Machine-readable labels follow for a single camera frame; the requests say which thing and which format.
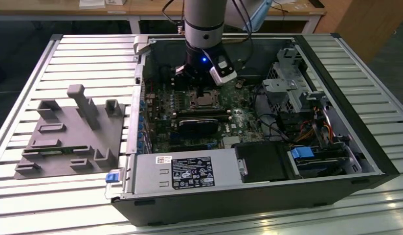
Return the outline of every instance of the white surface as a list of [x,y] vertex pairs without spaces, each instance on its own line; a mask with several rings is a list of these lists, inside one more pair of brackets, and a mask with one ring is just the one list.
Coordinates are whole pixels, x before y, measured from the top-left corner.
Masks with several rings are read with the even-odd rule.
[[79,0],[79,9],[98,9],[104,8],[103,0]]
[[108,5],[123,5],[126,0],[104,0],[104,4]]

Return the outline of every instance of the green circuit board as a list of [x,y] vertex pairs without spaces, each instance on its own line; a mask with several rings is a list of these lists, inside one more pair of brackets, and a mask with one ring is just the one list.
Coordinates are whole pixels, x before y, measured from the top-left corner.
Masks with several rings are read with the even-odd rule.
[[[261,129],[256,124],[252,109],[248,108],[251,90],[251,86],[239,86],[237,81],[231,81],[219,90],[203,91],[214,103],[211,106],[202,106],[204,105],[202,99],[195,103],[195,91],[172,91],[164,87],[156,89],[154,92],[156,95],[150,95],[152,99],[148,100],[152,153],[170,152],[174,148],[184,146],[222,149],[225,147],[223,143],[225,137],[237,137],[240,142],[261,141]],[[182,138],[176,131],[178,120],[174,119],[174,113],[192,112],[194,109],[224,110],[227,120],[218,123],[215,134],[199,138]]]

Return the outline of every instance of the table leg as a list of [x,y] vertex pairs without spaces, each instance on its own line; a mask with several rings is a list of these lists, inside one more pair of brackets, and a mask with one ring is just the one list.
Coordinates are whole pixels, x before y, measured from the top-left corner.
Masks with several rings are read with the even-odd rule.
[[313,32],[313,30],[317,26],[320,17],[321,17],[320,15],[308,17],[308,21],[305,22],[301,33],[312,33]]
[[139,16],[128,16],[127,21],[130,25],[131,34],[139,34],[140,33],[140,28],[138,26]]

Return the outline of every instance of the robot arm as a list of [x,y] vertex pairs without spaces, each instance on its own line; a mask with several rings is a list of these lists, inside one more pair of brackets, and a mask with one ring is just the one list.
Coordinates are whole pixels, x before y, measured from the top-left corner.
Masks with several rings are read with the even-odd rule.
[[187,0],[184,2],[184,37],[186,37],[186,66],[198,71],[208,71],[215,84],[223,85],[236,77],[232,62],[222,45],[224,23],[245,31],[245,21],[249,18],[252,29],[257,30],[271,0]]

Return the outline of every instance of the blue latch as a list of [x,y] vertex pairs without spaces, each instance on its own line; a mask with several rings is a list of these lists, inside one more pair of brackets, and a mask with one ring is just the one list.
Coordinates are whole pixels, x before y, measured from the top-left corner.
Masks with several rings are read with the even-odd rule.
[[115,173],[107,173],[107,175],[104,176],[104,182],[107,184],[108,183],[116,183],[116,182],[119,182],[118,175],[119,175],[118,172],[115,172]]
[[295,147],[291,150],[292,158],[311,158],[313,157],[312,150],[309,147]]

